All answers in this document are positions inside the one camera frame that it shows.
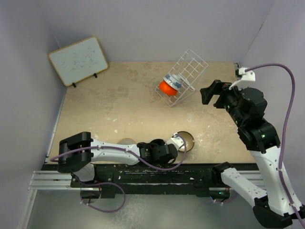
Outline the beige bowl dark rim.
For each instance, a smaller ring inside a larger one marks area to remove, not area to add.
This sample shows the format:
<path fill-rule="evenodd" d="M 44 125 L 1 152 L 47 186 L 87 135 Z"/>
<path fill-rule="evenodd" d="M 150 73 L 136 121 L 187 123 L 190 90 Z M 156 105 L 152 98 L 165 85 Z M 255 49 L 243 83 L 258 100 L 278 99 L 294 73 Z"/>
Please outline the beige bowl dark rim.
<path fill-rule="evenodd" d="M 186 142 L 186 152 L 190 152 L 195 145 L 195 139 L 193 135 L 187 131 L 179 131 L 178 135 L 180 135 Z"/>

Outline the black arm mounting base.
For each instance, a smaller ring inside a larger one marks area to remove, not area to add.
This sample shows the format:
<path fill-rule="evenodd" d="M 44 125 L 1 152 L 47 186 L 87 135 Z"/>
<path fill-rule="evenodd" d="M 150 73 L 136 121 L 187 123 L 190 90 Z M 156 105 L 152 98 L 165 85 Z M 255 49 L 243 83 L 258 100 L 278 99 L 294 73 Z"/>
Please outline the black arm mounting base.
<path fill-rule="evenodd" d="M 214 164 L 182 164 L 173 171 L 158 171 L 143 166 L 97 164 L 88 186 L 70 171 L 55 173 L 55 180 L 67 178 L 71 188 L 80 188 L 84 198 L 114 198 L 127 195 L 195 195 L 228 200 L 233 189 L 212 179 Z"/>

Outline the black glossy bowl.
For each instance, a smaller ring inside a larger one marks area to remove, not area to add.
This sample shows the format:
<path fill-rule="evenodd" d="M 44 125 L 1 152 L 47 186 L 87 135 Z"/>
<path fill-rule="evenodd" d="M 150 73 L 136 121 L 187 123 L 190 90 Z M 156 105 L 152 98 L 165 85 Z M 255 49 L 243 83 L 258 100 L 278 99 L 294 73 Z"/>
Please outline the black glossy bowl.
<path fill-rule="evenodd" d="M 154 139 L 150 142 L 150 144 L 154 146 L 163 146 L 166 144 L 166 142 L 163 139 Z"/>

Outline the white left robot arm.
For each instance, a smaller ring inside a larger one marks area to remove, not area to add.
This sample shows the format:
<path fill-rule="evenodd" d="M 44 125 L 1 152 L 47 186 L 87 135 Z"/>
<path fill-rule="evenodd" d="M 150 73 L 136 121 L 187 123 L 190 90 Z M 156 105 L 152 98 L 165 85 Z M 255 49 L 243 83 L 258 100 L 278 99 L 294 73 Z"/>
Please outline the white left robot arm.
<path fill-rule="evenodd" d="M 183 145 L 178 135 L 166 142 L 155 139 L 149 143 L 110 144 L 91 138 L 90 132 L 80 132 L 60 141 L 57 171 L 73 173 L 87 187 L 93 187 L 98 182 L 93 162 L 164 166 L 177 158 Z"/>

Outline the blue floral ceramic bowl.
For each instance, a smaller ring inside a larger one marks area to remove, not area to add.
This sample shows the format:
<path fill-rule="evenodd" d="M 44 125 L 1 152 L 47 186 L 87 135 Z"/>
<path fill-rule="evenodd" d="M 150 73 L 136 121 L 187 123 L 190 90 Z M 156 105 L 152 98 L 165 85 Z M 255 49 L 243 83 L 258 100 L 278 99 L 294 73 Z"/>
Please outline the blue floral ceramic bowl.
<path fill-rule="evenodd" d="M 182 87 L 182 79 L 179 75 L 169 73 L 164 76 L 163 80 L 177 91 L 179 91 Z"/>

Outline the orange plastic bowl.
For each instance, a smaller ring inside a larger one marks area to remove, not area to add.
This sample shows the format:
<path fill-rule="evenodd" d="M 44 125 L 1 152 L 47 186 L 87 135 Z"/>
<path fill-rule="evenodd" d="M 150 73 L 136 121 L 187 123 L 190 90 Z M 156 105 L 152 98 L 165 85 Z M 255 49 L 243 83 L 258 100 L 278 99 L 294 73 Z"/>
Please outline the orange plastic bowl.
<path fill-rule="evenodd" d="M 168 96 L 175 96 L 177 94 L 177 90 L 167 84 L 166 81 L 162 81 L 159 84 L 159 89 Z"/>

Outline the white bowl orange rim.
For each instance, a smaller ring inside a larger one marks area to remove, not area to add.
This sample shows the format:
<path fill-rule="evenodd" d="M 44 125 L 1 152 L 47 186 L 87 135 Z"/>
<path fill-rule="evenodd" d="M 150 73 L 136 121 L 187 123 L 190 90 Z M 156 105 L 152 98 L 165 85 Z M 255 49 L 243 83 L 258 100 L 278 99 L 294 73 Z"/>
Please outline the white bowl orange rim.
<path fill-rule="evenodd" d="M 136 141 L 134 141 L 131 138 L 123 138 L 123 139 L 119 140 L 117 144 L 119 144 L 119 145 L 133 145 L 133 144 L 136 144 Z"/>

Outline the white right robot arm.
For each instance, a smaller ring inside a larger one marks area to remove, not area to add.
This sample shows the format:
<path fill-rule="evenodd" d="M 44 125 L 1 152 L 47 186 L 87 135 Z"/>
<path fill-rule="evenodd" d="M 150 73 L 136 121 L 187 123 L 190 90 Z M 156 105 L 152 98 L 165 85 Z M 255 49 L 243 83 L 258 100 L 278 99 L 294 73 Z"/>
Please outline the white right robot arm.
<path fill-rule="evenodd" d="M 214 95 L 217 109 L 225 109 L 237 126 L 239 138 L 254 158 L 264 189 L 243 177 L 232 164 L 224 162 L 213 167 L 212 182 L 222 187 L 233 188 L 252 207 L 257 221 L 268 229 L 284 229 L 294 219 L 303 221 L 305 206 L 291 187 L 283 160 L 275 127 L 264 119 L 267 101 L 264 94 L 255 88 L 239 90 L 220 80 L 200 89 L 202 103 L 209 104 Z"/>

